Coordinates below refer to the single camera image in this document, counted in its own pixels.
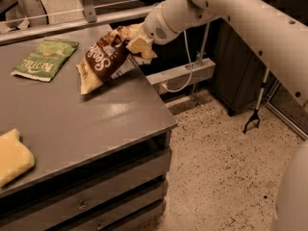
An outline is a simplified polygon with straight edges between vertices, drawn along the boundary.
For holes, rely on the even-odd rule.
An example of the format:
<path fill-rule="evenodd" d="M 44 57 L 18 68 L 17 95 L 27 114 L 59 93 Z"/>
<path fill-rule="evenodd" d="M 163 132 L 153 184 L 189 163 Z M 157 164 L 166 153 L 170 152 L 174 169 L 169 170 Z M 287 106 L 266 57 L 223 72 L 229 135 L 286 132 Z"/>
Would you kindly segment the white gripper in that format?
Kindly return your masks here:
<path fill-rule="evenodd" d="M 179 34 L 173 32 L 167 25 L 163 17 L 163 6 L 157 5 L 145 18 L 144 24 L 131 24 L 127 27 L 129 37 L 133 38 L 143 29 L 146 34 L 153 39 L 155 44 L 165 45 L 174 39 Z M 140 55 L 145 60 L 156 58 L 156 53 L 152 50 L 152 40 L 142 37 L 134 38 L 129 41 L 126 48 L 134 55 Z"/>

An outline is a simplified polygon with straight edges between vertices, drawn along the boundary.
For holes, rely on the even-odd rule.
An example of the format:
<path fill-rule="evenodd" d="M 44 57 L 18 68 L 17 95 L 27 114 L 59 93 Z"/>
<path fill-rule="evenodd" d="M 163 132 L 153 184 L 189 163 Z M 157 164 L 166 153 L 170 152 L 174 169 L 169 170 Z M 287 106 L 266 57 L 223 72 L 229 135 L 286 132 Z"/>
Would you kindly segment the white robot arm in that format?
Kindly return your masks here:
<path fill-rule="evenodd" d="M 303 108 L 308 108 L 308 29 L 262 0 L 166 0 L 133 35 L 140 53 L 164 45 L 188 28 L 221 18 Z M 308 141 L 290 160 L 277 196 L 270 231 L 308 231 Z"/>

